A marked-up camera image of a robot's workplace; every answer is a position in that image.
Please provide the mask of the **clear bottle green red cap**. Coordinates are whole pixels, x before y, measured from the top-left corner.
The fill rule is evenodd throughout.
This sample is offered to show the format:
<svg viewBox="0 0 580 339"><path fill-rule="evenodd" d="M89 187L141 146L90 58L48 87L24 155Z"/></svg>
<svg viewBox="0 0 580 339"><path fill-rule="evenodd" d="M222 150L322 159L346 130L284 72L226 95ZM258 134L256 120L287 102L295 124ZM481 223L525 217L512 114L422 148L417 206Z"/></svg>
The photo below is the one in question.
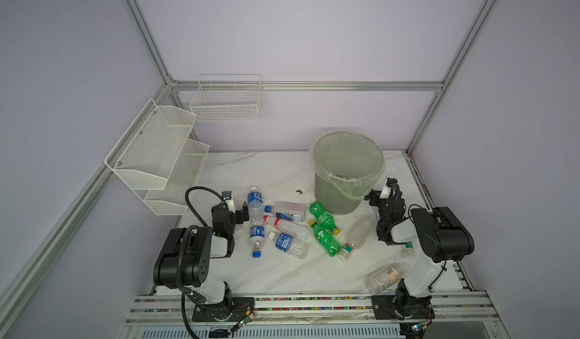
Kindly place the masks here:
<svg viewBox="0 0 580 339"><path fill-rule="evenodd" d="M369 236L375 231L376 222L373 219L361 219L357 221L347 234L347 242L337 253L342 261L347 261L352 253L360 249Z"/></svg>

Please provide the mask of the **clear bottle green band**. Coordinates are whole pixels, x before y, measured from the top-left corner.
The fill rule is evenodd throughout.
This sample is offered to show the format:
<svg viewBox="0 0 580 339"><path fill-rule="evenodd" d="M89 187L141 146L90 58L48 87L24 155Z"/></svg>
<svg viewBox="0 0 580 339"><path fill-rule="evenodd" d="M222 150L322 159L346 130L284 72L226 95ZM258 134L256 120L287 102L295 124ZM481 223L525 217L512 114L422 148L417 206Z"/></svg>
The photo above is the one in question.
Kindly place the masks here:
<svg viewBox="0 0 580 339"><path fill-rule="evenodd" d="M414 249L414 246L411 242L407 243L406 245L403 246L402 257L409 258L409 259L415 257L415 249Z"/></svg>

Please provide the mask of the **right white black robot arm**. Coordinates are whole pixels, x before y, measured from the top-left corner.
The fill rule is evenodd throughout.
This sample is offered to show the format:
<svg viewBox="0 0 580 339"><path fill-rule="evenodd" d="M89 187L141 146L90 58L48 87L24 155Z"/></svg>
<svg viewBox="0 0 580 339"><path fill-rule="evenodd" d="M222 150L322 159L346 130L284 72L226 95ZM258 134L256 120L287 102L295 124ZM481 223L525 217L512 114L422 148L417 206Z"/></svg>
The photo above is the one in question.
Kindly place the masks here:
<svg viewBox="0 0 580 339"><path fill-rule="evenodd" d="M422 253L412 270L399 280L393 297L394 315L411 318L429 308L434 286L455 262L473 253L474 240L450 208L407 206L397 179L364 199L377 208L376 234L386 245L418 241Z"/></svg>

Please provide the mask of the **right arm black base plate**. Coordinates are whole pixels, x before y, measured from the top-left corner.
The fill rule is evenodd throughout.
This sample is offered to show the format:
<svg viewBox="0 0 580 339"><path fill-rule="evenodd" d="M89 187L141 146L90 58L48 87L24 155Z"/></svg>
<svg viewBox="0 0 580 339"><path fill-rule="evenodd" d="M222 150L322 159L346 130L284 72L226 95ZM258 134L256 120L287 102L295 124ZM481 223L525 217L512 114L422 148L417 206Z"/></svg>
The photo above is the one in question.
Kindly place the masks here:
<svg viewBox="0 0 580 339"><path fill-rule="evenodd" d="M423 320L435 317L431 296L426 298L396 295L371 296L372 309L377 320Z"/></svg>

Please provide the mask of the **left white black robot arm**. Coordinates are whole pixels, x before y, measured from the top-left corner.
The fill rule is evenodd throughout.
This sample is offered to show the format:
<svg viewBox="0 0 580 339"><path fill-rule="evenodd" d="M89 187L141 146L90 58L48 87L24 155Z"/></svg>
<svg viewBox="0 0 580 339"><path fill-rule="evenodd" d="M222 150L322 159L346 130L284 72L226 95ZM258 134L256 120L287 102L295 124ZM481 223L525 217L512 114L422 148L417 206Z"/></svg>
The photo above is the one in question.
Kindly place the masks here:
<svg viewBox="0 0 580 339"><path fill-rule="evenodd" d="M210 274L210 260L232 256L234 233L249 220L249 209L246 203L237 211L229 204L216 205L211 216L211 227L169 232L153 268L153 281L156 286L178 289L203 306L229 307L233 301L229 285Z"/></svg>

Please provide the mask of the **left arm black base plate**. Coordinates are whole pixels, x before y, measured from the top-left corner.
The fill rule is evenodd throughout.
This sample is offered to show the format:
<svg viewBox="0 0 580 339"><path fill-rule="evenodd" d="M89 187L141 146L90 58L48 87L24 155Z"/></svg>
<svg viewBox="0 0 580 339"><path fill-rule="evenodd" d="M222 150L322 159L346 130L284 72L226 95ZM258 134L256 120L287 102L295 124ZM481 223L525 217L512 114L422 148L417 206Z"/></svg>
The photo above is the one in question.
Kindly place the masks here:
<svg viewBox="0 0 580 339"><path fill-rule="evenodd" d="M255 298L238 297L220 304L195 307L190 316L193 322L239 322L255 309Z"/></svg>

